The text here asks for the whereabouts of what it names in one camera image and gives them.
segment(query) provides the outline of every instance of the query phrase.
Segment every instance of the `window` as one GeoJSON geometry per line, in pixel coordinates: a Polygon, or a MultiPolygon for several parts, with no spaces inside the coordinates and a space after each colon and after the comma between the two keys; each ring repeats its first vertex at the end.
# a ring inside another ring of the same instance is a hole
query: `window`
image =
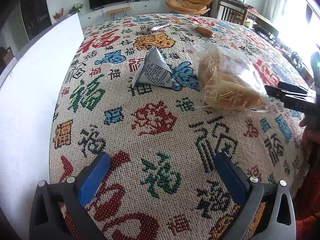
{"type": "Polygon", "coordinates": [[[318,50],[316,43],[320,44],[320,20],[306,0],[285,0],[275,25],[279,30],[278,38],[292,51],[297,51],[311,71],[310,56],[318,50]]]}

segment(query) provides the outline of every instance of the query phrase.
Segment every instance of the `blue gripper pad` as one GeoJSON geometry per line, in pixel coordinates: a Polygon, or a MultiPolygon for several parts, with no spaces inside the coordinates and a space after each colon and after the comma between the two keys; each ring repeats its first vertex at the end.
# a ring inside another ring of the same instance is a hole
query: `blue gripper pad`
{"type": "Polygon", "coordinates": [[[244,174],[241,168],[235,166],[229,158],[228,160],[223,158],[221,153],[216,154],[214,158],[214,166],[223,183],[226,185],[233,201],[244,207],[247,203],[247,189],[236,173],[236,169],[238,169],[237,171],[240,175],[243,173],[246,178],[248,177],[244,174]]]}
{"type": "Polygon", "coordinates": [[[109,168],[110,156],[105,153],[79,188],[78,200],[82,206],[91,202],[109,168]]]}

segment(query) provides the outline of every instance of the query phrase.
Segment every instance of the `orange chair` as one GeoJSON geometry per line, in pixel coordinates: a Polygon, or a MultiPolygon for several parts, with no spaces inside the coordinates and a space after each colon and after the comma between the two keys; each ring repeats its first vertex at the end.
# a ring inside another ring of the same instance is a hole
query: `orange chair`
{"type": "Polygon", "coordinates": [[[167,0],[168,7],[180,14],[202,15],[210,10],[207,5],[213,0],[183,0],[182,3],[176,0],[167,0]]]}

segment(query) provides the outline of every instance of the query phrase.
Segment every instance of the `metal screw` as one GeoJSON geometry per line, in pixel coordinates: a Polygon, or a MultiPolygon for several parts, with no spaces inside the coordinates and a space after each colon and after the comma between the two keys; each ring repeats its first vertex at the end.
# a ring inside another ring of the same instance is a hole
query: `metal screw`
{"type": "Polygon", "coordinates": [[[251,181],[252,183],[257,183],[257,182],[258,182],[258,178],[255,177],[255,176],[251,176],[251,177],[250,177],[250,181],[251,181]]]}
{"type": "Polygon", "coordinates": [[[75,177],[73,177],[73,176],[71,176],[71,177],[67,178],[67,182],[68,182],[68,183],[75,182],[75,180],[76,180],[76,178],[75,178],[75,177]]]}
{"type": "Polygon", "coordinates": [[[281,185],[282,187],[285,187],[285,186],[287,186],[287,183],[286,183],[284,180],[281,180],[281,181],[280,181],[280,185],[281,185]]]}
{"type": "Polygon", "coordinates": [[[41,181],[39,181],[38,186],[39,186],[39,187],[43,187],[44,184],[45,184],[45,181],[44,181],[44,180],[41,180],[41,181]]]}

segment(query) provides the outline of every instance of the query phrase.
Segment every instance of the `hand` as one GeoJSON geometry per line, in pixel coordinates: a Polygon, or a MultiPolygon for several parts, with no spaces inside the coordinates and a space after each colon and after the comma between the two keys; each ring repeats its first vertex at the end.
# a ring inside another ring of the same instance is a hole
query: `hand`
{"type": "MultiPolygon", "coordinates": [[[[304,118],[299,126],[304,127],[307,125],[306,118],[304,118]]],[[[303,147],[305,149],[305,153],[307,155],[310,155],[311,153],[311,148],[312,148],[312,143],[316,142],[320,144],[320,131],[319,130],[311,130],[308,126],[306,126],[305,130],[303,131],[302,135],[302,143],[303,147]]]]}

